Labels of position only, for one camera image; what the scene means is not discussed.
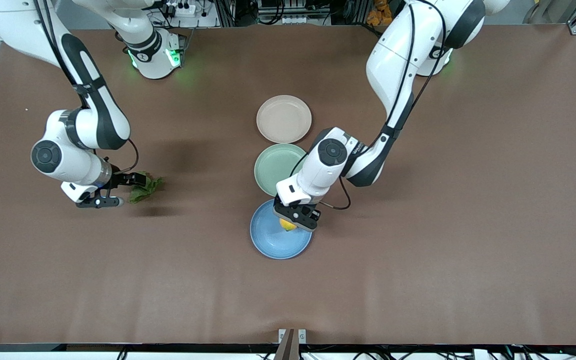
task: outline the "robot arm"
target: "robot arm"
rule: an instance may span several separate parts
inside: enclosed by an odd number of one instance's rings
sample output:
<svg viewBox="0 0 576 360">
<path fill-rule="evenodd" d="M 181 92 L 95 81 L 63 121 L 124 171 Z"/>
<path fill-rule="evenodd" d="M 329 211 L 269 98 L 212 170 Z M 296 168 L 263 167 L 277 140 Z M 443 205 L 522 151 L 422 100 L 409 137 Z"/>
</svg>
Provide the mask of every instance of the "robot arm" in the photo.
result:
<svg viewBox="0 0 576 360">
<path fill-rule="evenodd" d="M 161 79 L 181 66 L 185 37 L 155 29 L 142 9 L 154 0 L 73 0 L 104 18 L 128 47 L 132 64 L 148 79 Z"/>
<path fill-rule="evenodd" d="M 277 183 L 274 213 L 314 231 L 321 212 L 315 207 L 344 177 L 355 187 L 375 183 L 413 106 L 412 83 L 428 62 L 441 70 L 449 48 L 460 48 L 482 27 L 483 0 L 409 0 L 373 48 L 366 75 L 386 109 L 386 123 L 372 144 L 333 127 L 320 132 L 302 169 Z"/>
<path fill-rule="evenodd" d="M 52 2 L 0 0 L 0 36 L 21 53 L 62 68 L 82 100 L 78 109 L 50 114 L 43 137 L 30 153 L 34 167 L 64 182 L 62 190 L 79 205 L 89 203 L 90 194 L 103 187 L 144 182 L 118 173 L 94 153 L 121 148 L 130 137 L 130 125 L 89 51 L 57 18 Z M 103 203 L 118 206 L 121 199 Z"/>
</svg>

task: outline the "yellow lemon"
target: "yellow lemon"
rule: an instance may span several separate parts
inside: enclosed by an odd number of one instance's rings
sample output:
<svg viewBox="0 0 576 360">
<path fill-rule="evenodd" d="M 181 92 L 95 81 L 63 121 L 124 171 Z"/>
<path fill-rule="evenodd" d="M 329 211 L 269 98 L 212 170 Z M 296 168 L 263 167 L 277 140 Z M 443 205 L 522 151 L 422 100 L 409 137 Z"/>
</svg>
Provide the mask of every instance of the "yellow lemon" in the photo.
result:
<svg viewBox="0 0 576 360">
<path fill-rule="evenodd" d="M 289 223 L 288 221 L 282 218 L 279 219 L 279 225 L 281 225 L 281 227 L 286 231 L 292 231 L 297 228 L 297 225 Z"/>
</svg>

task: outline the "metal bracket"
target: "metal bracket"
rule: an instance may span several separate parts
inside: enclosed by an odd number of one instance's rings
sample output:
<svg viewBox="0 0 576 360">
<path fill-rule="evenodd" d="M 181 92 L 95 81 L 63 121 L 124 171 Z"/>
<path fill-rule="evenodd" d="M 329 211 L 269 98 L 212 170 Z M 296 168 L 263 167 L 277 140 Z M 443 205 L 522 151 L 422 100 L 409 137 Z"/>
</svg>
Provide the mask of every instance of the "metal bracket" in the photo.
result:
<svg viewBox="0 0 576 360">
<path fill-rule="evenodd" d="M 570 32 L 570 35 L 576 35 L 576 27 L 573 27 L 572 23 L 570 21 L 568 21 L 566 23 L 568 30 Z"/>
<path fill-rule="evenodd" d="M 279 340 L 277 342 L 281 343 L 285 334 L 286 334 L 286 329 L 280 328 L 279 329 Z M 297 335 L 299 338 L 299 344 L 306 344 L 306 329 L 300 328 L 299 331 L 297 332 Z"/>
</svg>

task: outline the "brown tabletop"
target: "brown tabletop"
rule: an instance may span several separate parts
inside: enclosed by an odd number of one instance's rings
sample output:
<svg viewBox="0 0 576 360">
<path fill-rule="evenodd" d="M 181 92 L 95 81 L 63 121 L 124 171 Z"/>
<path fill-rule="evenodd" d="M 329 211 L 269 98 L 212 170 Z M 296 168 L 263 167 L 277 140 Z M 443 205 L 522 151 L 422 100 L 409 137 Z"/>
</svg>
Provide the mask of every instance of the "brown tabletop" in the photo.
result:
<svg viewBox="0 0 576 360">
<path fill-rule="evenodd" d="M 78 32 L 164 191 L 78 209 L 30 148 L 78 100 L 60 70 L 0 51 L 0 343 L 576 342 L 576 36 L 485 26 L 432 79 L 371 187 L 323 208 L 306 251 L 271 260 L 249 223 L 272 96 L 371 141 L 386 117 L 361 27 L 197 30 L 185 68 L 148 80 L 112 32 Z M 416 89 L 423 81 L 416 80 Z M 104 152 L 131 164 L 124 146 Z M 335 186 L 326 198 L 342 205 Z"/>
</svg>

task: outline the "cable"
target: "cable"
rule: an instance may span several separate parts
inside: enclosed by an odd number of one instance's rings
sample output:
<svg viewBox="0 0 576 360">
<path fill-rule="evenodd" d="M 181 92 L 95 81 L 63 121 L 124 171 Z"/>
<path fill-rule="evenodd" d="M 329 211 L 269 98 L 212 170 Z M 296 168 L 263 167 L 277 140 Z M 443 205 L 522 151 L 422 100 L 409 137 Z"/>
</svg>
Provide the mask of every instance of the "cable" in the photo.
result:
<svg viewBox="0 0 576 360">
<path fill-rule="evenodd" d="M 299 161 L 297 161 L 297 164 L 295 164 L 292 167 L 292 170 L 290 171 L 290 176 L 293 176 L 293 174 L 295 173 L 295 170 L 297 170 L 297 166 L 299 166 L 299 164 L 302 163 L 302 161 L 304 161 L 304 159 L 306 159 L 306 157 L 308 156 L 309 152 L 304 153 L 304 155 L 301 157 L 301 159 L 299 159 Z M 325 207 L 329 207 L 331 209 L 334 210 L 346 210 L 348 208 L 350 208 L 350 205 L 352 204 L 352 202 L 350 201 L 350 194 L 348 194 L 348 190 L 346 189 L 346 185 L 344 185 L 343 180 L 341 179 L 341 176 L 339 177 L 339 183 L 341 184 L 341 189 L 343 189 L 343 193 L 345 194 L 345 198 L 348 199 L 348 205 L 343 206 L 343 207 L 338 207 L 338 206 L 333 206 L 330 205 L 329 203 L 320 201 L 319 203 L 324 205 Z"/>
<path fill-rule="evenodd" d="M 352 360 L 357 360 L 357 358 L 359 358 L 359 356 L 364 355 L 364 354 L 370 356 L 370 358 L 371 358 L 372 360 L 377 360 L 377 358 L 376 358 L 375 356 L 373 356 L 371 353 L 365 352 L 365 351 L 362 351 L 362 352 L 360 352 L 360 353 L 357 353 L 357 354 L 352 358 Z"/>
<path fill-rule="evenodd" d="M 363 23 L 363 22 L 352 22 L 350 23 L 350 25 L 361 25 L 363 28 L 365 28 L 366 30 L 368 30 L 369 32 L 375 34 L 375 36 L 377 36 L 377 38 L 382 37 L 382 35 L 384 34 L 381 31 L 377 31 L 377 29 L 375 29 L 374 27 L 368 25 L 367 23 Z"/>
<path fill-rule="evenodd" d="M 550 358 L 544 356 L 544 354 L 542 354 L 539 351 L 531 350 L 528 346 L 524 346 L 524 348 L 526 348 L 526 350 L 530 351 L 531 353 L 535 353 L 537 356 L 541 358 L 541 360 L 550 360 Z"/>
<path fill-rule="evenodd" d="M 256 21 L 259 24 L 274 25 L 274 24 L 278 23 L 279 20 L 282 19 L 282 17 L 284 16 L 284 9 L 286 7 L 286 4 L 284 3 L 284 0 L 275 0 L 275 1 L 277 2 L 277 11 L 274 13 L 274 17 L 272 18 L 272 20 L 270 20 L 269 22 L 265 22 L 265 21 L 259 20 L 259 16 L 258 16 Z"/>
<path fill-rule="evenodd" d="M 334 14 L 339 14 L 339 12 L 341 12 L 342 10 L 336 10 L 335 12 L 331 13 L 330 12 L 331 9 L 328 9 L 328 14 L 326 15 L 326 17 L 324 18 L 324 22 L 321 23 L 322 26 L 326 25 L 326 20 L 328 20 L 328 18 L 330 16 L 333 16 Z"/>
<path fill-rule="evenodd" d="M 42 14 L 42 10 L 41 10 L 41 6 L 39 6 L 39 0 L 32 0 L 32 2 L 34 2 L 34 8 L 37 12 L 37 16 L 39 16 L 39 22 L 41 23 L 41 29 L 43 30 L 43 33 L 46 36 L 46 40 L 48 40 L 48 45 L 50 45 L 50 48 L 52 50 L 52 53 L 55 57 L 55 59 L 57 59 L 57 63 L 59 64 L 61 71 L 63 71 L 64 75 L 66 75 L 66 78 L 68 79 L 68 81 L 70 82 L 70 84 L 72 86 L 76 85 L 77 82 L 75 82 L 73 76 L 71 75 L 71 73 L 68 71 L 68 68 L 66 67 L 66 63 L 64 62 L 64 59 L 62 58 L 62 54 L 59 51 L 59 48 L 57 46 L 57 39 L 55 39 L 55 30 L 53 29 L 53 21 L 50 18 L 50 10 L 48 8 L 48 0 L 43 0 L 43 6 L 45 8 L 46 11 L 46 19 L 44 20 L 44 14 Z M 48 31 L 48 28 L 46 27 L 46 21 L 48 22 L 48 26 L 50 27 L 50 32 Z M 86 99 L 84 98 L 84 96 L 82 96 L 82 94 L 77 94 L 79 96 L 79 100 L 81 100 L 81 108 L 82 109 L 88 109 L 88 104 L 86 103 Z"/>
<path fill-rule="evenodd" d="M 126 360 L 128 357 L 128 348 L 129 345 L 124 345 L 121 347 L 121 351 L 119 351 L 119 354 L 117 355 L 117 360 Z"/>
<path fill-rule="evenodd" d="M 410 49 L 408 50 L 408 56 L 407 56 L 407 60 L 406 60 L 406 66 L 404 67 L 404 71 L 401 74 L 401 81 L 399 82 L 399 88 L 397 90 L 397 95 L 395 96 L 395 101 L 392 103 L 392 107 L 390 109 L 390 112 L 388 114 L 388 117 L 386 118 L 386 125 L 388 125 L 388 123 L 391 121 L 391 118 L 393 117 L 393 113 L 395 112 L 395 107 L 397 107 L 398 102 L 400 101 L 400 95 L 402 95 L 402 88 L 404 87 L 404 82 L 406 81 L 406 74 L 408 73 L 408 68 L 409 68 L 409 64 L 410 64 L 410 60 L 412 60 L 412 51 L 413 48 L 415 46 L 415 13 L 414 11 L 412 11 L 412 5 L 408 4 L 407 5 L 410 8 L 410 24 L 412 26 L 412 29 L 410 31 Z M 377 140 L 379 139 L 379 137 L 381 137 L 382 134 L 379 133 L 377 135 L 377 137 L 375 137 L 375 139 L 372 141 L 372 143 L 370 143 L 370 146 L 368 146 L 368 148 L 372 148 L 375 143 L 377 142 Z"/>
<path fill-rule="evenodd" d="M 341 180 L 341 176 L 339 177 L 339 183 L 341 184 L 341 189 L 343 189 L 343 193 L 345 194 L 345 198 L 348 199 L 348 205 L 344 206 L 344 207 L 337 207 L 337 206 L 333 206 L 330 205 L 329 203 L 320 201 L 320 203 L 322 205 L 325 205 L 326 207 L 329 207 L 331 209 L 334 210 L 346 210 L 348 208 L 350 208 L 350 205 L 352 205 L 352 202 L 350 201 L 350 195 L 348 194 L 348 190 L 346 189 L 346 185 L 344 185 L 344 182 Z"/>
<path fill-rule="evenodd" d="M 135 168 L 135 166 L 137 166 L 137 164 L 139 163 L 139 150 L 137 150 L 137 146 L 135 145 L 135 142 L 133 142 L 133 139 L 130 139 L 130 138 L 128 139 L 128 142 L 134 148 L 134 163 L 132 164 L 132 166 L 130 166 L 128 168 L 125 168 L 123 170 L 119 170 L 119 171 L 115 172 L 115 174 L 127 173 L 128 171 L 133 170 Z"/>
<path fill-rule="evenodd" d="M 435 75 L 435 70 L 437 70 L 439 61 L 445 55 L 444 46 L 446 45 L 446 20 L 444 19 L 444 14 L 442 14 L 442 12 L 439 11 L 439 9 L 434 4 L 431 4 L 426 0 L 419 0 L 419 2 L 432 7 L 437 12 L 437 14 L 439 14 L 439 17 L 441 18 L 441 48 L 439 49 L 439 55 L 437 55 L 437 60 L 434 62 L 434 66 L 432 66 L 432 71 L 430 71 L 430 75 L 423 83 L 423 86 L 421 86 L 421 89 L 419 90 L 418 94 L 416 94 L 416 96 L 414 97 L 414 101 L 412 103 L 412 106 L 410 107 L 410 111 L 412 111 L 415 108 L 415 105 L 417 104 L 419 98 L 421 97 L 421 94 L 424 93 L 426 86 L 430 82 L 430 79 L 433 77 L 433 75 Z"/>
<path fill-rule="evenodd" d="M 173 26 L 170 24 L 169 19 L 166 17 L 166 15 L 164 14 L 164 11 L 162 11 L 162 7 L 157 7 L 157 10 L 159 10 L 159 13 L 161 14 L 161 17 L 164 18 L 164 20 L 166 21 L 166 23 L 168 24 L 168 27 L 165 27 L 166 29 L 172 29 Z"/>
<path fill-rule="evenodd" d="M 301 159 L 299 159 L 299 161 L 297 161 L 297 164 L 295 164 L 292 167 L 292 171 L 290 171 L 290 176 L 293 176 L 293 174 L 295 173 L 295 170 L 297 170 L 297 166 L 299 166 L 299 164 L 301 164 L 301 162 L 304 161 L 304 159 L 306 159 L 306 157 L 308 157 L 308 153 L 309 152 L 304 153 L 304 155 L 301 157 Z"/>
</svg>

